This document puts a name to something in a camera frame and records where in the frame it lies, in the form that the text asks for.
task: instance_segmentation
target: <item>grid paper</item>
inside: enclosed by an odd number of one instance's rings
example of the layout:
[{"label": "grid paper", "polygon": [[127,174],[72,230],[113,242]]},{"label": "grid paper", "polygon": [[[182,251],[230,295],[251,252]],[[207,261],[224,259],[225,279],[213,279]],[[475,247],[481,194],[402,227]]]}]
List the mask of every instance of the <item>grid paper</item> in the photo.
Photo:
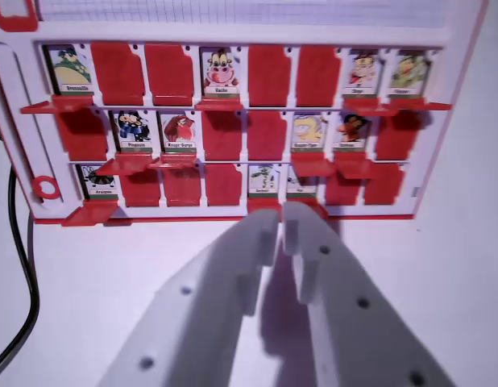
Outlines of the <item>grid paper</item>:
[{"label": "grid paper", "polygon": [[449,0],[38,0],[46,21],[444,27]]}]

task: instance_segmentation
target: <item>white table surface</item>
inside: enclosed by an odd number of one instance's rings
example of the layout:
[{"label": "white table surface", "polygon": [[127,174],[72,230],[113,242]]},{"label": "white table surface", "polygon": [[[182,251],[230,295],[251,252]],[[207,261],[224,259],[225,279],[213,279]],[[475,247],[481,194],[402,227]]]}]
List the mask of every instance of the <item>white table surface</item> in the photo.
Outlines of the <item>white table surface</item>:
[{"label": "white table surface", "polygon": [[[0,144],[0,351],[28,310],[7,220],[8,170]],[[21,194],[18,202],[25,230]],[[36,225],[41,311],[0,387],[95,386],[155,290],[232,224]],[[498,0],[491,0],[416,219],[342,221],[338,228],[456,385],[498,387]],[[286,265],[264,273],[258,313],[243,322],[231,387],[314,386],[305,310],[290,301],[288,275]]]}]

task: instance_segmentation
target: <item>black cable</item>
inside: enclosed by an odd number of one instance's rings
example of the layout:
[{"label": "black cable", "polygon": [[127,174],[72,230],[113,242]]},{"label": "black cable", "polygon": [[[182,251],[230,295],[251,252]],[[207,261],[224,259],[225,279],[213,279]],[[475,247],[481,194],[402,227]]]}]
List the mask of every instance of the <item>black cable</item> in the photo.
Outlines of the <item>black cable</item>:
[{"label": "black cable", "polygon": [[[23,346],[29,334],[32,332],[32,328],[36,324],[39,314],[39,290],[38,290],[38,280],[35,275],[34,262],[29,262],[25,249],[23,247],[22,236],[20,235],[18,227],[18,219],[16,218],[16,175],[15,171],[11,167],[9,174],[9,185],[7,190],[7,205],[9,211],[9,223],[10,230],[13,234],[13,239],[15,240],[16,250],[22,265],[23,274],[27,281],[27,286],[29,288],[29,294],[31,296],[31,306],[29,307],[29,313],[22,327],[16,334],[16,336],[11,340],[6,349],[0,354],[0,373],[7,367],[7,365],[14,359],[20,348]],[[32,244],[32,217],[29,214],[29,225],[27,227],[27,250],[31,252]]]}]

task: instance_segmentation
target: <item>cartoon character picture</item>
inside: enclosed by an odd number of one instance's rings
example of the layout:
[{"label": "cartoon character picture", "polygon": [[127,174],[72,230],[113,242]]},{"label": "cartoon character picture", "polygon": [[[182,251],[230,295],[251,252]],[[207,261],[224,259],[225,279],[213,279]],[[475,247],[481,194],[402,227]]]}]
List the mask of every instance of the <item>cartoon character picture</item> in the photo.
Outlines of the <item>cartoon character picture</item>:
[{"label": "cartoon character picture", "polygon": [[287,198],[311,198],[317,191],[316,177],[297,177],[292,166],[288,167]]},{"label": "cartoon character picture", "polygon": [[280,173],[273,165],[249,166],[249,197],[276,197]]},{"label": "cartoon character picture", "polygon": [[342,93],[345,96],[376,94],[381,73],[377,51],[351,50],[348,61],[351,68]]},{"label": "cartoon character picture", "polygon": [[162,140],[165,152],[190,152],[195,148],[195,122],[186,114],[160,114]]},{"label": "cartoon character picture", "polygon": [[296,115],[292,136],[293,152],[321,152],[327,121],[321,114]]},{"label": "cartoon character picture", "polygon": [[422,52],[400,52],[389,94],[392,97],[417,97],[427,75],[428,65]]},{"label": "cartoon character picture", "polygon": [[50,72],[56,93],[62,95],[93,94],[87,60],[71,45],[46,46]]},{"label": "cartoon character picture", "polygon": [[152,152],[147,120],[136,110],[113,113],[121,152]]},{"label": "cartoon character picture", "polygon": [[367,138],[369,120],[357,114],[343,114],[342,116],[343,121],[337,126],[334,147],[337,150],[361,150]]},{"label": "cartoon character picture", "polygon": [[229,48],[202,49],[201,58],[204,95],[210,98],[238,97],[238,65]]},{"label": "cartoon character picture", "polygon": [[86,199],[118,199],[114,178],[97,175],[101,165],[77,164],[77,175]]}]

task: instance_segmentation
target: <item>red circle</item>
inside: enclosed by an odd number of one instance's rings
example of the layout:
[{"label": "red circle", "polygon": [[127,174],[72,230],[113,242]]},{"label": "red circle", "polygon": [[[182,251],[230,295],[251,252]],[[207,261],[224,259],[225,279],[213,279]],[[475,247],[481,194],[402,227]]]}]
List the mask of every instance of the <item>red circle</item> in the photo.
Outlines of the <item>red circle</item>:
[{"label": "red circle", "polygon": [[[52,184],[52,187],[54,187],[54,192],[53,193],[45,193],[43,189],[41,188],[41,183],[42,182],[47,182]],[[57,199],[59,196],[61,196],[61,192],[59,191],[59,186],[57,185],[56,179],[50,176],[38,176],[35,177],[32,180],[32,189],[34,190],[35,194],[38,195],[40,198],[43,199]]]}]

